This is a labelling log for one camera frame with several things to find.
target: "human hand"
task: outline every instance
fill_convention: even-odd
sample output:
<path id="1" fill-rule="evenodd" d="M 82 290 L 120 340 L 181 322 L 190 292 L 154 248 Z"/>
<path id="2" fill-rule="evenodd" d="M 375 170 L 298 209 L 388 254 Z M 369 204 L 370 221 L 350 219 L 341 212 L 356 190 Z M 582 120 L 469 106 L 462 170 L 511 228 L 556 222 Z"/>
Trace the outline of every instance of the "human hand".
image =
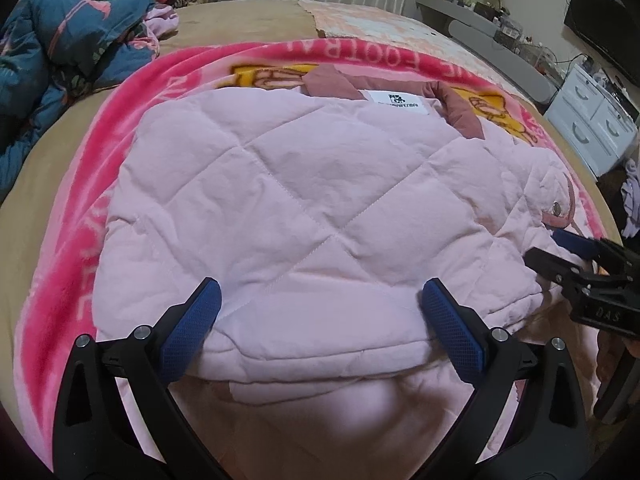
<path id="1" fill-rule="evenodd" d="M 604 330 L 598 332 L 596 375 L 601 382 L 605 383 L 613 377 L 625 348 L 633 357 L 640 358 L 640 341 L 631 341 Z"/>

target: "black tv screen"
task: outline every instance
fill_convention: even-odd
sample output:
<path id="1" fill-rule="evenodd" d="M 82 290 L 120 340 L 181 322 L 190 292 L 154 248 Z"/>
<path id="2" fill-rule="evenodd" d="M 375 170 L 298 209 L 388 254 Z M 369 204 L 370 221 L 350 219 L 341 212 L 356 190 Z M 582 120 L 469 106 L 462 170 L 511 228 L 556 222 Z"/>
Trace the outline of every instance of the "black tv screen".
<path id="1" fill-rule="evenodd" d="M 564 24 L 640 84 L 640 28 L 616 0 L 571 0 Z"/>

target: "white drawer cabinet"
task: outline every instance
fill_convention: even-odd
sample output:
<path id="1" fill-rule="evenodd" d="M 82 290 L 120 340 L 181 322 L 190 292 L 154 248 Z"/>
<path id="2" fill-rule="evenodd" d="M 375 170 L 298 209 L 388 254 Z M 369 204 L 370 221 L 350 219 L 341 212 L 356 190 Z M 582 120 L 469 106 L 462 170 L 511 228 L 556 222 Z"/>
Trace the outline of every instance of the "white drawer cabinet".
<path id="1" fill-rule="evenodd" d="M 616 165 L 638 133 L 631 117 L 579 66 L 571 70 L 545 117 L 595 177 Z"/>

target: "beige bed sheet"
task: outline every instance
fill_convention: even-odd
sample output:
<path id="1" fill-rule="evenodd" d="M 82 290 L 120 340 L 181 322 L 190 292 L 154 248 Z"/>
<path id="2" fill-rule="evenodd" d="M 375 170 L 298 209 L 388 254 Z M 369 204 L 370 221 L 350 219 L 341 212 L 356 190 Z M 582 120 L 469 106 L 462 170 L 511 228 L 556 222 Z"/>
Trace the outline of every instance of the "beige bed sheet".
<path id="1" fill-rule="evenodd" d="M 187 46 L 317 38 L 316 24 L 296 1 L 245 0 L 179 9 L 179 32 L 161 43 L 161 55 Z M 38 261 L 60 180 L 91 120 L 110 91 L 76 103 L 28 156 L 14 189 L 0 207 L 0 402 L 18 428 L 13 386 L 13 334 Z M 527 105 L 574 165 L 593 197 L 609 237 L 620 240 L 613 218 L 586 168 L 534 109 Z"/>

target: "blue comforter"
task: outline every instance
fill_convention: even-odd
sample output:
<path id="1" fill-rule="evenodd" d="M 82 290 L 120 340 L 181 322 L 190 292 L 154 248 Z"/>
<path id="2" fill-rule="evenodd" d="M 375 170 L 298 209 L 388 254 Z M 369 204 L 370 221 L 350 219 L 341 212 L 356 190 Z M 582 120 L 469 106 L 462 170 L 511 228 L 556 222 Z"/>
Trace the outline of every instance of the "blue comforter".
<path id="1" fill-rule="evenodd" d="M 32 147 L 73 102 L 157 55 L 142 22 L 153 4 L 25 0 L 12 12 L 0 29 L 0 204 Z"/>

